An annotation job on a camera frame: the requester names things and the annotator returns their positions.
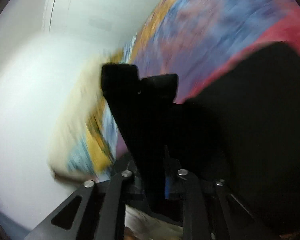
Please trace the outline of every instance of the blurry colorful cloth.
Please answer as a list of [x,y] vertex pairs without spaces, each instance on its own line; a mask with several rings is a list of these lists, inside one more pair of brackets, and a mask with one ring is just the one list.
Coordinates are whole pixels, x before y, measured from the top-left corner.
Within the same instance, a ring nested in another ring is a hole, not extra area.
[[[162,0],[137,36],[111,61],[137,65],[140,77],[177,73],[176,102],[182,103],[273,41],[286,41],[300,53],[300,7],[294,0]],[[74,149],[71,168],[100,172],[127,151],[108,106],[94,116],[101,120],[92,126],[99,147],[87,147],[83,136],[85,143],[81,150]],[[101,127],[108,132],[101,132]],[[84,165],[73,161],[78,152],[86,160]]]

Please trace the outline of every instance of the colorful fabric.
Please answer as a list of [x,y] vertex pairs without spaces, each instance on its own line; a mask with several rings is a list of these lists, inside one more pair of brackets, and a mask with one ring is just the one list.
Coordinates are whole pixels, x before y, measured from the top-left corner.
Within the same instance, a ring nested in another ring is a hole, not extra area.
[[[182,103],[273,41],[300,53],[294,0],[162,0],[118,61],[137,65],[141,77],[177,73]],[[127,150],[120,134],[116,149],[117,157]]]

